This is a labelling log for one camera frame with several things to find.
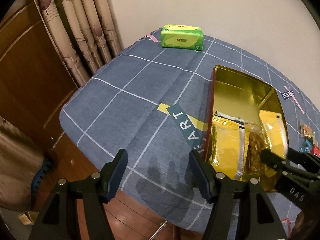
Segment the white wall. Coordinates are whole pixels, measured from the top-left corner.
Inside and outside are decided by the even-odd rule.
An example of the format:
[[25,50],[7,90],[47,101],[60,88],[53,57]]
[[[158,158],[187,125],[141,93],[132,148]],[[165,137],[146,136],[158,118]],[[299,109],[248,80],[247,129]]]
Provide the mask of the white wall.
[[110,0],[124,47],[164,24],[199,26],[273,65],[320,109],[320,31],[301,0]]

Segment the food bag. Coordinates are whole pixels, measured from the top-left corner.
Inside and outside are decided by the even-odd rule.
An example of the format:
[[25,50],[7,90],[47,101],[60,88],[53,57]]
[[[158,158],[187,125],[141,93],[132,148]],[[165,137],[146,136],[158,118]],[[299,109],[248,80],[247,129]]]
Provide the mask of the food bag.
[[[288,141],[282,120],[282,115],[275,112],[260,110],[259,117],[262,124],[262,134],[265,148],[279,157],[286,159],[288,152]],[[276,174],[272,168],[265,167],[265,175],[271,178]]]
[[250,178],[258,178],[265,172],[265,164],[260,160],[260,153],[265,148],[263,135],[259,125],[245,123],[247,157],[244,166],[244,176],[242,180],[247,181]]
[[208,162],[231,179],[243,175],[246,158],[244,121],[216,112],[212,118],[212,153]]

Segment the metal screw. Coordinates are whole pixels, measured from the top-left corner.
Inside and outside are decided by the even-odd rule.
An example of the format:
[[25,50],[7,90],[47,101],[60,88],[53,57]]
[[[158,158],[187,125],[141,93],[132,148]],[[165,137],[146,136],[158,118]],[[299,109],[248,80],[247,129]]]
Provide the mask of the metal screw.
[[66,182],[67,182],[66,179],[59,179],[59,180],[58,180],[58,184],[59,184],[59,185],[64,185]]
[[92,177],[93,179],[98,179],[98,178],[100,178],[100,173],[94,172],[94,173],[91,174],[91,177]]
[[218,172],[218,173],[216,174],[216,177],[217,177],[218,179],[224,179],[225,175],[224,175],[222,172]]
[[251,182],[253,185],[257,185],[259,181],[258,181],[256,178],[251,178],[251,179],[250,179],[250,182]]

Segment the pink tag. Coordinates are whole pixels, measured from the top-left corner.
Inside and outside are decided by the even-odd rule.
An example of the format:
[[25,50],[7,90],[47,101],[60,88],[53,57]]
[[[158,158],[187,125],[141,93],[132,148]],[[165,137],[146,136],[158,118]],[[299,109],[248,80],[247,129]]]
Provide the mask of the pink tag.
[[157,40],[157,38],[155,36],[153,36],[152,34],[148,34],[146,35],[146,37],[149,37],[153,42],[160,42]]
[[294,97],[294,94],[291,93],[290,91],[289,91],[289,93],[290,93],[290,95],[292,96],[293,100],[296,102],[297,106],[300,108],[301,112],[304,114],[305,111],[303,111],[303,109],[302,109],[301,106],[299,105],[298,101],[297,101],[296,98]]

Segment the tissue box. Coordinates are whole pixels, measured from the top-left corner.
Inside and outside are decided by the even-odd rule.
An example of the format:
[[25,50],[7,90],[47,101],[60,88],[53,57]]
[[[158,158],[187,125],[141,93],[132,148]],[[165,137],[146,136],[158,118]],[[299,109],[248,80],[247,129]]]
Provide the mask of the tissue box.
[[166,24],[161,31],[161,45],[168,48],[202,50],[203,33],[199,27]]

